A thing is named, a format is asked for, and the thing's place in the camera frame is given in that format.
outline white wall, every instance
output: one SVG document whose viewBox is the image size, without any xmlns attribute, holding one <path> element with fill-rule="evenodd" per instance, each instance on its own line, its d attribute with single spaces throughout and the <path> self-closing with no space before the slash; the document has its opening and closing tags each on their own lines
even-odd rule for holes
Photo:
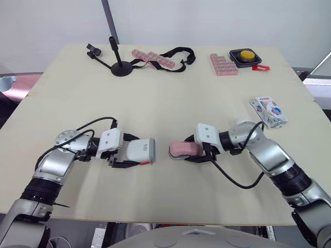
<svg viewBox="0 0 331 248">
<path fill-rule="evenodd" d="M 292 67 L 309 68 L 331 49 L 330 0 L 109 3 L 120 43 L 276 46 Z"/>
<path fill-rule="evenodd" d="M 107 43 L 101 0 L 0 0 L 0 74 L 43 72 L 68 43 Z"/>
</svg>

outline metal pole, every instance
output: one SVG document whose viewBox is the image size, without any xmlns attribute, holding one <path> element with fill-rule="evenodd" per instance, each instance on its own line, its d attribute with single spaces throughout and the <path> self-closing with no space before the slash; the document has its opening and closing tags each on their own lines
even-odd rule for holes
<svg viewBox="0 0 331 248">
<path fill-rule="evenodd" d="M 115 38 L 116 43 L 119 44 L 113 16 L 112 16 L 112 12 L 110 11 L 108 0 L 101 0 L 101 2 L 102 2 L 104 13 L 106 14 L 106 19 L 108 22 L 110 33 Z"/>
</svg>

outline yellow button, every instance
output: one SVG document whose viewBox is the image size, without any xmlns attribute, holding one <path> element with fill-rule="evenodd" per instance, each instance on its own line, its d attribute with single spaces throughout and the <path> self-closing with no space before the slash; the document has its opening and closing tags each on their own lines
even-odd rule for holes
<svg viewBox="0 0 331 248">
<path fill-rule="evenodd" d="M 240 57 L 245 60 L 252 60 L 255 58 L 255 54 L 251 51 L 243 50 L 240 52 Z"/>
</svg>

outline small camera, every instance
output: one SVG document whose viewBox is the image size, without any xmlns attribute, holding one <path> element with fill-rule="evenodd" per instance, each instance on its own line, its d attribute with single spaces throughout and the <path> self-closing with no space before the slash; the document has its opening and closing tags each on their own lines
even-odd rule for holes
<svg viewBox="0 0 331 248">
<path fill-rule="evenodd" d="M 95 56 L 99 56 L 101 54 L 101 50 L 98 48 L 95 48 L 91 44 L 88 44 L 86 48 L 89 49 L 90 53 L 94 54 Z"/>
</svg>

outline pink object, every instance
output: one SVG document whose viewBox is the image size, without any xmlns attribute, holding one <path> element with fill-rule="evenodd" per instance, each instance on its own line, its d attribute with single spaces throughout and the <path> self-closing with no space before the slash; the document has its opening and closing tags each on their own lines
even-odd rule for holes
<svg viewBox="0 0 331 248">
<path fill-rule="evenodd" d="M 216 53 L 210 55 L 216 75 L 218 76 L 233 76 L 238 75 L 236 64 L 232 61 L 227 62 L 224 56 L 217 56 Z"/>
<path fill-rule="evenodd" d="M 170 59 L 164 58 L 156 53 L 153 52 L 149 52 L 148 54 L 143 53 L 137 49 L 134 49 L 132 51 L 132 55 L 135 58 L 139 58 L 142 59 L 143 61 L 147 62 L 147 61 L 157 61 L 160 65 L 168 67 L 170 69 L 174 68 L 175 66 L 175 62 L 171 61 Z"/>
<path fill-rule="evenodd" d="M 202 148 L 194 142 L 173 141 L 170 143 L 169 152 L 173 157 L 195 156 L 202 154 Z"/>
</svg>

